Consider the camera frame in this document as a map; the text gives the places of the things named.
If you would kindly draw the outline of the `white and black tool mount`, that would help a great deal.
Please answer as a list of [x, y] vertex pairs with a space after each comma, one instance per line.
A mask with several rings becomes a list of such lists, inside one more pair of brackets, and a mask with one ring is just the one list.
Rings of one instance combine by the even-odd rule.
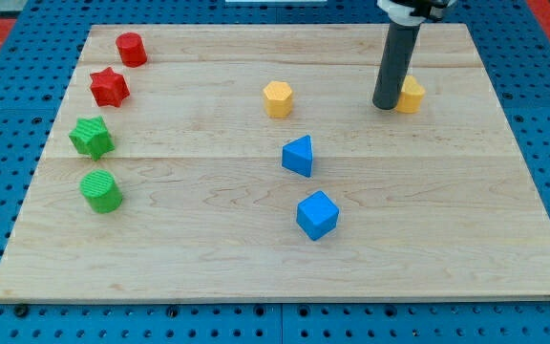
[[377, 0], [377, 7], [401, 26], [419, 26], [426, 20], [440, 22], [456, 5], [456, 0]]

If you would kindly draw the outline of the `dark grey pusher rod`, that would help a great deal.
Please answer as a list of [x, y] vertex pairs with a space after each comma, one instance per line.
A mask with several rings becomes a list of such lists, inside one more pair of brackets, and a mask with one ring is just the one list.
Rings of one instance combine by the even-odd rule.
[[419, 25], [389, 24], [372, 96], [378, 109], [391, 110], [397, 105], [419, 31]]

